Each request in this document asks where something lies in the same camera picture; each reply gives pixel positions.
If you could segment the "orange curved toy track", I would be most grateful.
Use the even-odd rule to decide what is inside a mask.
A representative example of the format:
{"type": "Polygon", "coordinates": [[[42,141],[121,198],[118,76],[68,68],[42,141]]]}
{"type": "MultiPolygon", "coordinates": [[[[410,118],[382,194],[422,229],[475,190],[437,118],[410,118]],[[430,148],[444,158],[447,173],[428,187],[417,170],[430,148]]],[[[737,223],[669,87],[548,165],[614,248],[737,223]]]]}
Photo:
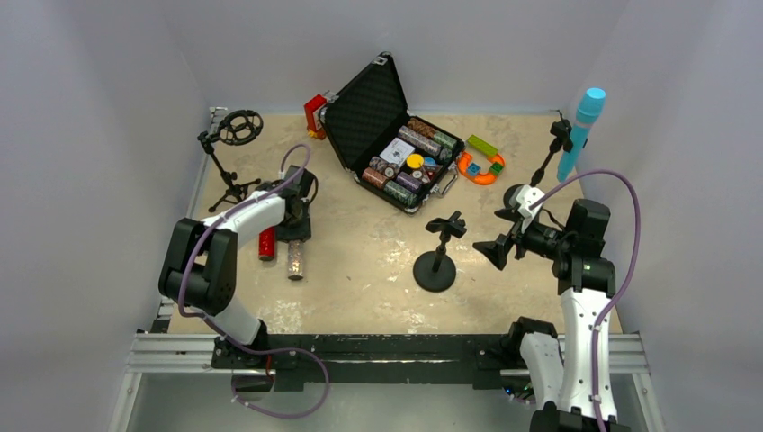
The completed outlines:
{"type": "Polygon", "coordinates": [[[476,185],[493,185],[503,173],[506,160],[498,153],[488,157],[489,166],[482,168],[473,161],[472,154],[464,151],[457,162],[457,168],[462,176],[476,185]]]}

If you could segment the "red microphone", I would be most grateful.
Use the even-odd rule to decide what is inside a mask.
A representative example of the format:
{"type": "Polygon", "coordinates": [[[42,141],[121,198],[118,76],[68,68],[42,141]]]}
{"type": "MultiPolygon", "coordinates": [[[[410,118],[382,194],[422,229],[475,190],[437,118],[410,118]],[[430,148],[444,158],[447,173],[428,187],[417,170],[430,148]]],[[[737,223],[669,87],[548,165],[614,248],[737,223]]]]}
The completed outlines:
{"type": "Polygon", "coordinates": [[[258,259],[269,262],[275,259],[276,254],[275,228],[269,227],[259,233],[258,236],[258,259]]]}

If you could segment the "small green toy brick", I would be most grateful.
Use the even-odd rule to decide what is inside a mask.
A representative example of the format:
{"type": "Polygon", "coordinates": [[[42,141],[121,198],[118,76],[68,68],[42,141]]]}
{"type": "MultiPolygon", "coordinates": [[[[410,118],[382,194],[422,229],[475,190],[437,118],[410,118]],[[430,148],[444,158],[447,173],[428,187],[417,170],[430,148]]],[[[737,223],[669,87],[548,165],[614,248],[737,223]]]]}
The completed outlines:
{"type": "Polygon", "coordinates": [[[503,171],[504,167],[505,167],[504,165],[498,162],[494,162],[489,168],[489,172],[493,174],[494,176],[499,176],[501,172],[503,171]]]}

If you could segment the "red toy block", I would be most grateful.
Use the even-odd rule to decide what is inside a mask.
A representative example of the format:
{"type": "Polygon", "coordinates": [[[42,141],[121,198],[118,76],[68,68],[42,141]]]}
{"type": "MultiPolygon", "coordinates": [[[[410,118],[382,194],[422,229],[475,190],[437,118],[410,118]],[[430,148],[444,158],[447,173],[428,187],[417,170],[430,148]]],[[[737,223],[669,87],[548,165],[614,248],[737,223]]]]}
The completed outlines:
{"type": "Polygon", "coordinates": [[[316,140],[323,140],[326,138],[326,132],[319,118],[319,112],[326,103],[327,98],[323,94],[316,94],[303,105],[308,135],[316,140]]]}

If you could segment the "white card deck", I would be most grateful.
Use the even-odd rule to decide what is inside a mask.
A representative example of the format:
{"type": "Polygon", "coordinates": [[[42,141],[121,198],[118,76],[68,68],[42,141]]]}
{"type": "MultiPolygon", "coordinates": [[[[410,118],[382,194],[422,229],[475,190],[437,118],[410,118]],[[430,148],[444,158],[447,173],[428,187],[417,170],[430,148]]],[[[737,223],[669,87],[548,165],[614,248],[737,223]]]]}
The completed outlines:
{"type": "Polygon", "coordinates": [[[393,139],[379,154],[379,157],[388,164],[403,165],[407,158],[416,152],[416,148],[403,139],[393,139]]]}

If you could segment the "blue microphone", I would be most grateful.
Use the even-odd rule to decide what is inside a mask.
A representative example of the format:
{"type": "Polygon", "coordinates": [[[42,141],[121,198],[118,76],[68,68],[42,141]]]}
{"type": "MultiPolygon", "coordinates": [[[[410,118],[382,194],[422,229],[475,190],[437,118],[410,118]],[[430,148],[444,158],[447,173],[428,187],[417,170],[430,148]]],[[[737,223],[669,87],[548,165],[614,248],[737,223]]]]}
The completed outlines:
{"type": "Polygon", "coordinates": [[[560,183],[566,181],[575,168],[589,132],[604,111],[605,104],[606,91],[602,88],[591,87],[581,97],[569,133],[571,147],[563,151],[557,167],[556,178],[560,183]]]}

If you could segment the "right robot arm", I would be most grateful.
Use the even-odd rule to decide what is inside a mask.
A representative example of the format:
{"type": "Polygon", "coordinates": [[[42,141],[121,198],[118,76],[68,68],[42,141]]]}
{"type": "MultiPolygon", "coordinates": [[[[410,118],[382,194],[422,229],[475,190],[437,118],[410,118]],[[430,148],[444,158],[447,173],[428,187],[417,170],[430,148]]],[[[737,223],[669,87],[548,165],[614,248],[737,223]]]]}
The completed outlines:
{"type": "Polygon", "coordinates": [[[514,199],[496,214],[512,221],[512,229],[494,241],[475,243],[475,249],[498,269],[506,266],[511,249],[517,258],[532,252],[551,259],[563,310],[563,340],[550,323],[527,317],[509,330],[534,387],[531,430],[628,430],[618,418],[610,383],[606,306],[615,295],[615,267],[601,256],[609,209],[578,199],[563,229],[539,222],[527,200],[514,199]]]}

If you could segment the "tripod stand with shock mount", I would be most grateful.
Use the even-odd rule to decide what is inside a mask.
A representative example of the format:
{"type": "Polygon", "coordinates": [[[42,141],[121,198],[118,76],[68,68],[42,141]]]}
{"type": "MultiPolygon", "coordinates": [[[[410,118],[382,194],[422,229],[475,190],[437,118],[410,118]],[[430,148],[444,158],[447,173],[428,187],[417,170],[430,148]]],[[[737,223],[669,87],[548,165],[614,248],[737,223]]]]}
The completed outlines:
{"type": "Polygon", "coordinates": [[[242,203],[262,183],[259,177],[241,175],[233,157],[238,156],[246,145],[253,144],[263,128],[263,117],[254,110],[212,109],[210,128],[197,136],[223,186],[222,195],[208,207],[209,213],[215,213],[224,205],[242,203]]]}

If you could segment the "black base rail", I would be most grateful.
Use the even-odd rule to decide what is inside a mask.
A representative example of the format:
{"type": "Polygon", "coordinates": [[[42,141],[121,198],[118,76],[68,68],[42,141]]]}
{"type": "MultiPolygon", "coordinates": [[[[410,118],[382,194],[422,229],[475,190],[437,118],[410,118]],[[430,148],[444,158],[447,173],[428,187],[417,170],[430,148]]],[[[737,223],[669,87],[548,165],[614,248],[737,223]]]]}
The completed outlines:
{"type": "Polygon", "coordinates": [[[508,334],[273,334],[270,355],[217,338],[211,366],[234,374],[269,371],[279,392],[308,383],[508,385],[527,371],[508,334]]]}

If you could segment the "silver glitter microphone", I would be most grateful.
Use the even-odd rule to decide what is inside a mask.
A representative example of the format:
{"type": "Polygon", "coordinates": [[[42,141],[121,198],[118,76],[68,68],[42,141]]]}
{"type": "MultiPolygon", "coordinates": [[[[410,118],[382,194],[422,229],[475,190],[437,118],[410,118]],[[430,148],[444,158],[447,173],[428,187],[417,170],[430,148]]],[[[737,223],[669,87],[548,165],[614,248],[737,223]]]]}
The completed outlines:
{"type": "Polygon", "coordinates": [[[292,240],[288,243],[287,252],[287,278],[292,281],[302,280],[304,277],[304,242],[292,240]]]}

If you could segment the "black poker chip case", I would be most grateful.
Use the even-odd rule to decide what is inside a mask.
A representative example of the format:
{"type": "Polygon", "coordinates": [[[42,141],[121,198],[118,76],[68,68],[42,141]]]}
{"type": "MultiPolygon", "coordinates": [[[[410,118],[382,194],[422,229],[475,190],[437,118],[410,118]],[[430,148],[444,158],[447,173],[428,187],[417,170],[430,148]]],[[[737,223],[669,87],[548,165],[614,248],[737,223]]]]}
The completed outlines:
{"type": "Polygon", "coordinates": [[[378,54],[364,69],[335,94],[327,96],[318,118],[342,167],[357,184],[397,209],[413,214],[433,197],[443,197],[458,178],[457,161],[465,143],[451,132],[412,114],[400,82],[394,58],[388,51],[378,54]],[[417,153],[437,164],[434,177],[416,192],[411,192],[394,178],[383,185],[371,181],[363,172],[372,158],[399,136],[399,130],[417,120],[436,132],[453,139],[448,150],[432,153],[419,148],[417,153]]]}

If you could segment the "yellow chip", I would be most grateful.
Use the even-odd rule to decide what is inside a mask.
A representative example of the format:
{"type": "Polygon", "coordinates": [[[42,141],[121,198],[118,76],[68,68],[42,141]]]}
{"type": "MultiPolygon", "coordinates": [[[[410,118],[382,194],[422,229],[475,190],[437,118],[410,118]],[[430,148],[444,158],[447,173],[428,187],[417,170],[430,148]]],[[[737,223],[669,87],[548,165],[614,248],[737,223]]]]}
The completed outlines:
{"type": "Polygon", "coordinates": [[[425,159],[420,154],[412,154],[406,158],[406,165],[412,170],[418,170],[424,165],[425,159]]]}

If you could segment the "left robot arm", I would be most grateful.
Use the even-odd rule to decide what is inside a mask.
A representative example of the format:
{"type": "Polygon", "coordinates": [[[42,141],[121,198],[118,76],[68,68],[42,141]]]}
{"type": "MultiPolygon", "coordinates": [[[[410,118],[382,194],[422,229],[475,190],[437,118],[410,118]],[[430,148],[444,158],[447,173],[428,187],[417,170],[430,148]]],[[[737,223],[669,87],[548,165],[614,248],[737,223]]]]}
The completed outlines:
{"type": "Polygon", "coordinates": [[[158,290],[185,316],[200,317],[232,343],[269,349],[265,323],[236,295],[238,251],[272,230],[274,241],[300,248],[311,237],[310,205],[317,177],[290,166],[243,202],[203,220],[183,218],[173,229],[158,290]]]}

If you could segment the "black round-base mic stand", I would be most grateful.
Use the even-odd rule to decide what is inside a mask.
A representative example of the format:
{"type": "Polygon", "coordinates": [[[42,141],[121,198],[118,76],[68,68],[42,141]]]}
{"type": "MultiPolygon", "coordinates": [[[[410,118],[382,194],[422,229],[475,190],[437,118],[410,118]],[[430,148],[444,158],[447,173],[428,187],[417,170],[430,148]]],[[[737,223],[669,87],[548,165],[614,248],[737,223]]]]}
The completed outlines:
{"type": "Polygon", "coordinates": [[[467,232],[466,222],[460,211],[449,218],[435,218],[426,224],[430,233],[438,233],[440,244],[433,250],[421,254],[414,263],[413,276],[417,285],[430,293],[441,293],[454,283],[457,268],[447,255],[446,245],[453,238],[460,239],[467,232]]]}

